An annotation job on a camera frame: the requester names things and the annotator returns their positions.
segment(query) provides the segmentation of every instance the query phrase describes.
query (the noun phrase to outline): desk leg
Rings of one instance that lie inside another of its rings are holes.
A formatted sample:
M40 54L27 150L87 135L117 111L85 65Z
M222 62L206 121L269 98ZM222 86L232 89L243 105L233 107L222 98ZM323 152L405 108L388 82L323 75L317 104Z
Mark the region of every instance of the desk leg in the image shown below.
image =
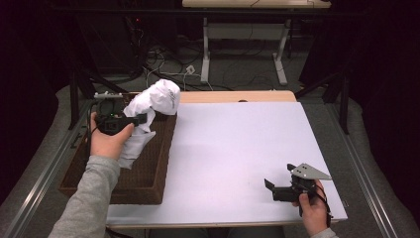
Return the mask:
M209 81L209 69L210 69L210 52L209 52L207 18L204 18L204 22L203 22L203 42L204 42L204 57L203 57L203 65L201 66L201 83L207 83Z
M283 54L284 45L286 43L287 35L289 31L285 25L286 24L282 26L281 39L280 39L280 44L278 46L278 51L277 53L272 54L272 57L274 59L275 70L277 71L278 81L280 82L280 85L282 86L287 85L286 75L284 74L284 68L283 68L283 65L281 64L281 55Z

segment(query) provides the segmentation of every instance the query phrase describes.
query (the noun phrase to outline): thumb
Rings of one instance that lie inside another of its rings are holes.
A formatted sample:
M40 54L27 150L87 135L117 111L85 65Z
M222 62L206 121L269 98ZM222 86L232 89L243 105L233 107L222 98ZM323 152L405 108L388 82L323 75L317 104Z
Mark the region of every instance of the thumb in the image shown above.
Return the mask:
M118 138L118 140L121 143L124 143L131 137L131 135L133 134L133 131L134 131L134 124L130 123L126 127L124 127L124 129L121 132L116 134L115 137Z
M299 203L300 203L300 206L302 207L303 213L311 209L311 204L309 203L309 197L307 193L301 193L299 195Z

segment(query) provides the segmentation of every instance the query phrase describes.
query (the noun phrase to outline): gray sleeve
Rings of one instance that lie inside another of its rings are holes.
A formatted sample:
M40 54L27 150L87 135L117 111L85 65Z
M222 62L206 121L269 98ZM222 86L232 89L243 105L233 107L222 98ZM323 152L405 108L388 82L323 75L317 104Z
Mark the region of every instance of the gray sleeve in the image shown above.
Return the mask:
M311 236L311 238L339 238L339 237L331 228L328 228L316 235Z
M120 175L118 162L91 156L64 213L50 237L104 237L111 192Z

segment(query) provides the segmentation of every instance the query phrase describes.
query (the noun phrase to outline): table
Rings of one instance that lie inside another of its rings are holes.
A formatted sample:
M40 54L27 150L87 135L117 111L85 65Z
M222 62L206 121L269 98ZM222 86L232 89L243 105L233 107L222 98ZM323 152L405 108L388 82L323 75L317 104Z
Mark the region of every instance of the table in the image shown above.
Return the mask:
M110 228L222 227L299 223L263 179L290 186L286 164L328 168L289 91L182 92L161 205L110 205ZM347 219L323 181L333 221Z
M328 9L330 2L321 0L183 0L183 7L190 8L273 8L273 9ZM291 21L284 24L221 24L203 21L204 56L201 67L201 82L208 83L210 70L209 39L279 40L276 53L272 54L280 85L287 85L281 56L287 40Z

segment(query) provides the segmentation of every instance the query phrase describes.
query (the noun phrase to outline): human hand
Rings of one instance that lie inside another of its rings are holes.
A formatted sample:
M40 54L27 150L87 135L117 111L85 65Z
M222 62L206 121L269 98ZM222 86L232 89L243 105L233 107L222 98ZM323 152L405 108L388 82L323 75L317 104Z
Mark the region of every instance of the human hand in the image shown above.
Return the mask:
M134 124L127 125L121 132L113 136L103 134L97 129L95 122L96 112L90 115L90 128L92 132L90 155L102 156L118 161L124 143L131 137Z
M324 192L321 191L321 189L324 189L322 183L317 179L315 180L315 183L319 186L317 187L318 194L325 199ZM327 207L318 196L309 200L307 193L301 193L299 195L299 202L293 202L292 204L293 206L298 206L300 204L302 207L303 224L305 225L309 236L318 234L328 228Z

